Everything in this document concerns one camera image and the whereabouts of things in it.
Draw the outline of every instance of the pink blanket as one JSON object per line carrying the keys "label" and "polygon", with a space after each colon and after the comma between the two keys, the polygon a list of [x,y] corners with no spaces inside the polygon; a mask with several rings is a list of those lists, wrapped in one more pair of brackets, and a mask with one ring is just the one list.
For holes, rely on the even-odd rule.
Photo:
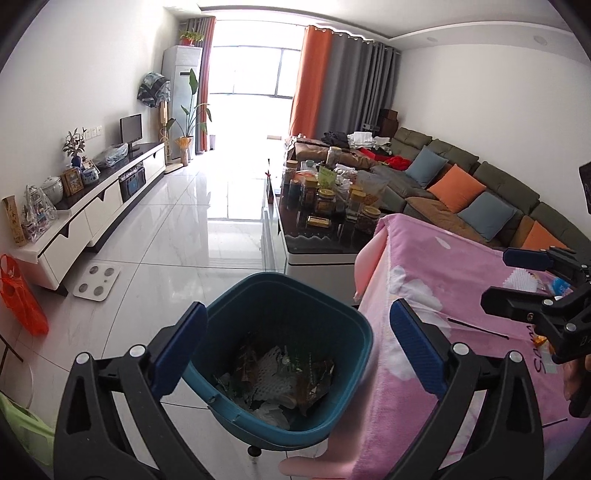
{"label": "pink blanket", "polygon": [[[281,463],[281,472],[381,480],[416,437],[436,398],[423,390],[390,328],[390,305],[402,297],[422,321],[439,326],[451,343],[464,342],[480,355],[503,357],[510,350],[523,354],[547,425],[545,475],[549,475],[589,421],[569,416],[562,368],[546,367],[531,341],[531,328],[482,311],[482,293],[490,286],[502,286],[513,270],[505,266],[501,252],[435,226],[400,214],[382,219],[372,242],[359,254],[355,272],[358,293],[365,292],[359,310],[375,335],[368,368],[329,437],[326,453],[315,459],[288,458]],[[483,395],[475,396],[444,465],[461,457],[482,400]]]}

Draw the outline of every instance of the hand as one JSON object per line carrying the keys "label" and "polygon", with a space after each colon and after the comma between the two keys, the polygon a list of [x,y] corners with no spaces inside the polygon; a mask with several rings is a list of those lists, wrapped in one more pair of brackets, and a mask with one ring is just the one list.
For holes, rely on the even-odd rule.
{"label": "hand", "polygon": [[564,397],[570,400],[581,387],[585,370],[591,372],[591,355],[586,358],[577,358],[563,365],[564,370]]}

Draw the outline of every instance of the wall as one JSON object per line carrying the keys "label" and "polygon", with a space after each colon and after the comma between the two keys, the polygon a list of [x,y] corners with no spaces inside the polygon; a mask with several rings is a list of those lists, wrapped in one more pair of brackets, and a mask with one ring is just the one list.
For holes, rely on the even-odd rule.
{"label": "wall", "polygon": [[[144,140],[157,140],[157,111],[136,100],[144,74],[160,72],[178,22],[159,0],[50,0],[0,73],[0,199],[22,197],[64,170],[64,137],[103,125],[89,157],[120,142],[119,118],[142,113]],[[13,242],[0,214],[0,254]],[[0,302],[0,333],[14,337]]]}
{"label": "wall", "polygon": [[402,53],[401,125],[507,171],[591,236],[578,168],[591,161],[591,67],[497,45]]}

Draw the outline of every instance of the tv stand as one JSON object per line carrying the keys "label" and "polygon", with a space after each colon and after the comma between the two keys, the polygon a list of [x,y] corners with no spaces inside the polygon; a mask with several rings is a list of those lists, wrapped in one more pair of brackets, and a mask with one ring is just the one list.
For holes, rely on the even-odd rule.
{"label": "tv stand", "polygon": [[[64,295],[63,278],[80,253],[85,249],[98,252],[123,218],[164,176],[164,144],[138,144],[136,148],[137,153],[101,170],[98,182],[56,204],[58,218],[34,244],[11,250],[29,282]],[[124,202],[119,177],[140,162],[146,184]]]}

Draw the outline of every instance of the potted plant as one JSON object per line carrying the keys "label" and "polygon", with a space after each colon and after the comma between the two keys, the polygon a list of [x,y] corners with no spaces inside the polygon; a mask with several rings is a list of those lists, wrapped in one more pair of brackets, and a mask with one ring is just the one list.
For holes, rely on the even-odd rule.
{"label": "potted plant", "polygon": [[181,45],[194,47],[197,42],[203,41],[203,34],[197,32],[189,32],[185,30],[181,32]]}
{"label": "potted plant", "polygon": [[209,111],[209,108],[207,108],[207,103],[200,103],[193,106],[194,103],[197,103],[195,96],[197,95],[197,90],[199,88],[199,82],[197,81],[197,76],[193,69],[189,72],[189,86],[191,87],[191,103],[189,108],[181,105],[183,112],[185,112],[184,127],[175,118],[171,118],[166,124],[167,131],[169,131],[175,123],[181,129],[183,136],[177,138],[175,142],[181,148],[181,162],[185,167],[189,164],[189,147],[193,141],[193,131],[195,130],[195,127],[199,127],[207,134],[207,122],[197,122],[199,114],[205,110],[207,118],[209,118],[210,122],[212,121],[212,113]]}
{"label": "potted plant", "polygon": [[74,133],[68,132],[66,137],[66,142],[64,143],[64,148],[62,151],[66,152],[68,156],[72,157],[72,167],[81,168],[82,166],[82,159],[80,158],[80,153],[84,151],[86,148],[84,142],[84,134],[86,129],[82,129],[82,133],[78,133],[78,129],[74,130]]}

